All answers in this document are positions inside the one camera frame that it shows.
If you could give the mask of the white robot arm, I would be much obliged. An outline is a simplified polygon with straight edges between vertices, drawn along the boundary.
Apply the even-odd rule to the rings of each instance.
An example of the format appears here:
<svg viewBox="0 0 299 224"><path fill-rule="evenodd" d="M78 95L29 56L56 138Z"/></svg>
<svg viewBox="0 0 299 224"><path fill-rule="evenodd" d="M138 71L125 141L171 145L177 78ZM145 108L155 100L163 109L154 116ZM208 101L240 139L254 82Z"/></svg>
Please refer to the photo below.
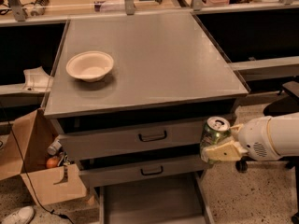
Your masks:
<svg viewBox="0 0 299 224"><path fill-rule="evenodd" d="M231 126L222 117L209 118L202 132L200 156L205 162L277 161L299 155L299 113L266 116Z"/></svg>

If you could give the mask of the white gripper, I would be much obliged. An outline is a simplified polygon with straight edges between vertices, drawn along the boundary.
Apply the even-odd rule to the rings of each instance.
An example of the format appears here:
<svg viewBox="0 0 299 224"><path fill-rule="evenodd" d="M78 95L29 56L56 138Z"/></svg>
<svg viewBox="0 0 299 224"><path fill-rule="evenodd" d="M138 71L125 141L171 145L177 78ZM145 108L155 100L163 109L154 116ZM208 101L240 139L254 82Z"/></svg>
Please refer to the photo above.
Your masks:
<svg viewBox="0 0 299 224"><path fill-rule="evenodd" d="M277 161L280 156L272 144L269 123L270 116L252 119L230 128L231 136L238 142L229 141L223 144L204 147L201 152L203 161L240 161L248 154L256 161Z"/></svg>

